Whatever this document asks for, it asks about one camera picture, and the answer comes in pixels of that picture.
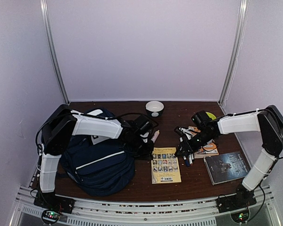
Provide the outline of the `yellow paperback book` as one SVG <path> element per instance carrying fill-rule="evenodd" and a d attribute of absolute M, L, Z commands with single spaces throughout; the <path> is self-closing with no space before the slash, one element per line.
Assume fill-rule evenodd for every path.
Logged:
<path fill-rule="evenodd" d="M 151 160 L 152 184 L 181 183 L 181 173 L 175 147 L 154 147 Z"/>

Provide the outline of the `dark Wuthering Heights book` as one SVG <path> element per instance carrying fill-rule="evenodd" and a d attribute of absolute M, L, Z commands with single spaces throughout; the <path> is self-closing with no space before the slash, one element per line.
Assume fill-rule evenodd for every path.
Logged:
<path fill-rule="evenodd" d="M 244 178 L 250 171 L 241 152 L 204 157 L 212 185 Z"/>

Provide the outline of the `navy blue student backpack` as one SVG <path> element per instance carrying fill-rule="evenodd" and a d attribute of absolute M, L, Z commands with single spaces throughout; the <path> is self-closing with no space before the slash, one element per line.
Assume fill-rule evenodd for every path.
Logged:
<path fill-rule="evenodd" d="M 85 193 L 108 196 L 124 189 L 135 175 L 130 150 L 117 139 L 95 144 L 91 136 L 76 135 L 59 163 Z"/>

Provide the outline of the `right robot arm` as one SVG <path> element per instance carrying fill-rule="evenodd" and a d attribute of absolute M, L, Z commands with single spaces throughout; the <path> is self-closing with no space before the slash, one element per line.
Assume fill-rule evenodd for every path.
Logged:
<path fill-rule="evenodd" d="M 191 119 L 200 131 L 192 137 L 187 137 L 182 127 L 175 127 L 174 131 L 180 137 L 180 144 L 175 153 L 177 156 L 195 153 L 220 135 L 252 131 L 261 134 L 262 151 L 237 187 L 232 199 L 235 207 L 242 208 L 250 201 L 255 188 L 280 158 L 283 150 L 283 115 L 275 105 L 269 105 L 264 109 L 227 114 L 214 120 L 205 111 L 200 111 Z"/>

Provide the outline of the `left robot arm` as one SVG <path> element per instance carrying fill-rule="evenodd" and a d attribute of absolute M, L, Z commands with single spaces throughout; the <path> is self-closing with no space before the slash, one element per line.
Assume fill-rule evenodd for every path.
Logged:
<path fill-rule="evenodd" d="M 88 195 L 109 196 L 124 189 L 135 175 L 135 159 L 150 160 L 150 136 L 157 123 L 136 113 L 133 120 L 105 108 L 87 112 L 60 105 L 36 138 L 41 156 L 40 201 L 58 205 L 55 180 L 58 165 Z"/>

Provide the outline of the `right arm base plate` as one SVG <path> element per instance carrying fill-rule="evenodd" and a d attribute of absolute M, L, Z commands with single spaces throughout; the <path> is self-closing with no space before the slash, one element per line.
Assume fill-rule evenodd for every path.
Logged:
<path fill-rule="evenodd" d="M 252 197 L 246 201 L 241 201 L 237 199 L 236 195 L 221 196 L 216 199 L 216 205 L 219 213 L 247 208 L 251 205 L 255 205 L 256 203 L 257 200 L 255 197 Z"/>

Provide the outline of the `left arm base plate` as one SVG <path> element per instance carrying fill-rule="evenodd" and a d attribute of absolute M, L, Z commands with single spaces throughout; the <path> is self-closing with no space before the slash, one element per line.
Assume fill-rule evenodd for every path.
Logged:
<path fill-rule="evenodd" d="M 47 202 L 45 202 L 42 198 L 35 198 L 33 204 L 45 209 L 54 210 L 55 212 L 71 214 L 75 200 L 71 198 L 56 196 L 53 204 L 47 204 Z"/>

